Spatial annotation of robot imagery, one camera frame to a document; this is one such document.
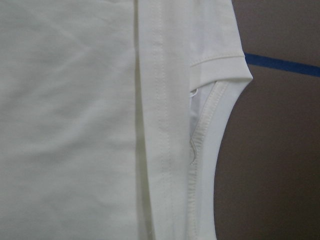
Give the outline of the cream long sleeve cat shirt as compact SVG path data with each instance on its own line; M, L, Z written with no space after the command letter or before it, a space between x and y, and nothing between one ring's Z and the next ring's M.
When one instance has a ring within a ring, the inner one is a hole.
M251 80L230 0L1 1L1 239L216 239Z

